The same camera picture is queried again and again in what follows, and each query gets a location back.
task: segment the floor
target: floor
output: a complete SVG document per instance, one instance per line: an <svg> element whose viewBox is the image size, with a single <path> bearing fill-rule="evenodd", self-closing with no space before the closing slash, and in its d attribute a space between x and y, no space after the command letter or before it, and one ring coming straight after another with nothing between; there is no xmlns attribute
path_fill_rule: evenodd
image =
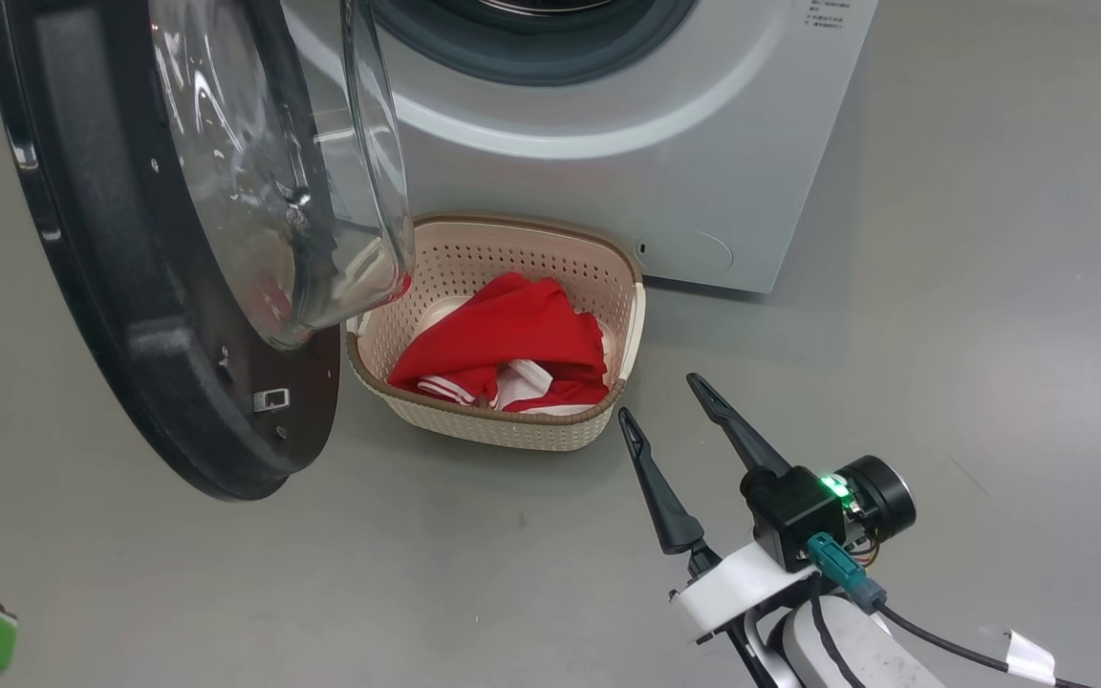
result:
<svg viewBox="0 0 1101 688"><path fill-rule="evenodd" d="M1006 624L1101 687L1101 1L882 0L776 292L655 288L625 397L717 549L742 470L698 371L792 461L873 452L923 626ZM569 456L407 430L350 375L271 500L198 495L66 314L0 128L0 687L749 685L677 635L614 428ZM1025 685L904 641L956 688Z"/></svg>

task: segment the black cable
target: black cable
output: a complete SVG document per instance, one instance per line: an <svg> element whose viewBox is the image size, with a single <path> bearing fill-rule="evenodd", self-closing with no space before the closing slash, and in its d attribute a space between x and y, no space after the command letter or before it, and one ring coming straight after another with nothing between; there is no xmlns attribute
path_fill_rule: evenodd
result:
<svg viewBox="0 0 1101 688"><path fill-rule="evenodd" d="M860 678L857 678L857 675L852 674L851 666L848 666L848 663L843 660L843 655L839 654L836 640L830 636L830 631L827 627L827 620L822 619L822 602L820 600L822 596L822 576L814 574L809 578L813 579L811 585L809 585L809 605L813 607L814 627L817 627L818 636L822 640L822 648L827 649L827 656L839 667L839 674L843 675L843 679L848 680L848 685L851 685L852 688L865 688L865 685L861 684Z"/></svg>
<svg viewBox="0 0 1101 688"><path fill-rule="evenodd" d="M995 658L992 658L988 655L975 653L974 649L967 649L964 648L964 646L956 645L950 641L945 640L945 637L934 635L925 631L923 627L917 626L916 624L909 622L907 619L902 618L902 615L900 615L898 613L895 613L895 611L891 610L891 607L886 605L886 602L877 602L877 604L875 605L877 605L877 611L881 612L882 615L884 615L884 618L893 621L896 626L908 632L909 634L913 634L916 637L920 637L922 641L927 641L927 643L937 645L939 648L945 649L947 653L952 653L964 658L964 660L979 663L979 665L986 666L989 667L989 669L1000 670L1003 671L1003 674L1009 674L1010 665L1007 663L995 660ZM1066 680L1062 678L1057 678L1056 685L1057 688L1090 688L1089 685L1075 684L1071 682L1071 680Z"/></svg>

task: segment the laundry basket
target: laundry basket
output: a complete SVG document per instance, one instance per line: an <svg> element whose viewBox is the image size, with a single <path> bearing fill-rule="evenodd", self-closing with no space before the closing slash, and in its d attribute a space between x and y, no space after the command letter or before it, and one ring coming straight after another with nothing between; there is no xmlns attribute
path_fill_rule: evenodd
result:
<svg viewBox="0 0 1101 688"><path fill-rule="evenodd" d="M487 445L569 452L598 438L634 364L645 296L640 271L623 251L595 236L524 221L427 218L415 227L414 283L401 299L349 323L346 350L356 375L411 425ZM573 308L598 318L609 340L611 392L569 416L480 409L415 395L385 382L429 310L472 296L498 275L555 279Z"/></svg>

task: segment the teal connector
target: teal connector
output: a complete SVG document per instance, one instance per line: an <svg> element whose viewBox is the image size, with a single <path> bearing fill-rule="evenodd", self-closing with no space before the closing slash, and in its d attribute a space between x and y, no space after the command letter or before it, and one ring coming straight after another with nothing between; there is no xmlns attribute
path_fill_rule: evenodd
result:
<svg viewBox="0 0 1101 688"><path fill-rule="evenodd" d="M864 613L873 613L877 603L886 601L886 591L875 580L865 575L851 554L844 552L835 537L818 533L807 540L809 560L821 570L831 582L843 588L848 598Z"/></svg>

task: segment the white washing machine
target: white washing machine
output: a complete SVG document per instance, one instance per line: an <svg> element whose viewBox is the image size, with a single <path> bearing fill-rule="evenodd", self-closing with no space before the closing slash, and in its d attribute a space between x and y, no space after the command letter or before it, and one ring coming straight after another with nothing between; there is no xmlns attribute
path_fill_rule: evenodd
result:
<svg viewBox="0 0 1101 688"><path fill-rule="evenodd" d="M650 274L771 288L873 13L290 1L0 0L6 149L70 314L226 500L319 456L339 323L410 286L413 214L545 215Z"/></svg>
<svg viewBox="0 0 1101 688"><path fill-rule="evenodd" d="M335 3L287 0L339 79ZM415 214L577 223L770 292L875 0L380 0Z"/></svg>

